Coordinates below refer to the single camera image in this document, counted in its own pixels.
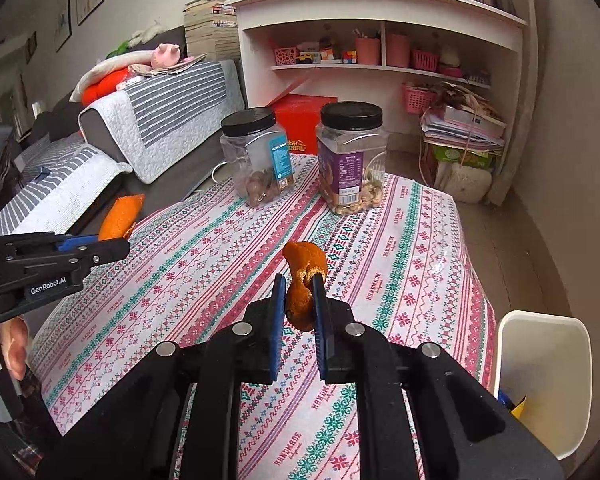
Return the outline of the left hand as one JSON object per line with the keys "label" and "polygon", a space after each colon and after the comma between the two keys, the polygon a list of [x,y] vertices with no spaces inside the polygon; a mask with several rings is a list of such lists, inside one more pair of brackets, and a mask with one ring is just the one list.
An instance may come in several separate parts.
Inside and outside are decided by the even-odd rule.
{"label": "left hand", "polygon": [[23,380],[27,370],[27,346],[29,329],[22,316],[0,324],[0,344],[6,367],[12,378]]}

